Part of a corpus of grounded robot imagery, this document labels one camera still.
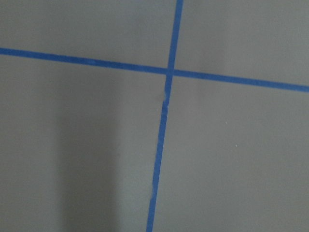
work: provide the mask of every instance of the gray surface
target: gray surface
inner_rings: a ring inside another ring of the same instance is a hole
[[[309,95],[175,78],[154,232],[306,232]]]
[[[144,231],[164,77],[0,63],[1,231]]]
[[[166,67],[174,0],[5,0],[0,47]]]
[[[176,68],[309,85],[309,3],[184,1]]]

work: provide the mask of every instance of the blue tape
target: blue tape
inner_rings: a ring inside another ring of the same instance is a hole
[[[229,83],[251,85],[251,86],[261,86],[261,87],[268,87],[268,88],[278,88],[278,89],[286,89],[286,90],[293,90],[293,91],[299,91],[299,92],[309,92],[309,86],[288,84],[288,83],[282,83],[282,82],[264,81],[264,80],[257,80],[257,79],[223,76],[223,75],[208,74],[208,73],[201,73],[201,72],[191,72],[191,71],[183,71],[183,70],[174,70],[174,75],[203,79],[203,80],[221,81],[221,82],[229,82]]]
[[[166,74],[167,73],[166,68],[104,61],[104,60],[99,60],[99,59],[62,56],[62,55],[55,55],[55,54],[48,54],[48,53],[41,53],[41,52],[30,52],[30,51],[16,50],[16,49],[9,49],[9,48],[0,48],[0,54],[10,55],[10,56],[15,56],[15,57],[26,57],[26,58],[44,59],[44,60],[73,63],[73,64],[99,66],[99,67],[113,68],[113,69],[139,71],[139,72],[145,72],[145,73],[156,73],[156,74]]]
[[[170,43],[170,48],[169,48],[168,70],[167,70],[167,75],[166,75],[166,80],[165,80],[165,100],[163,101],[163,104],[162,104],[158,143],[157,143],[156,156],[155,156],[155,162],[154,162],[153,192],[152,192],[152,197],[149,202],[146,232],[152,232],[153,226],[154,226],[155,205],[156,205],[156,198],[157,198],[158,186],[159,186],[161,161],[162,161],[162,153],[163,153],[164,138],[165,138],[165,129],[166,129],[166,123],[167,123],[167,118],[168,118],[169,99],[170,99],[170,92],[171,92],[172,81],[173,81],[173,72],[174,72],[174,66],[175,66],[182,10],[183,10],[183,0],[177,0],[173,32],[172,32],[172,38],[171,38],[171,43]]]

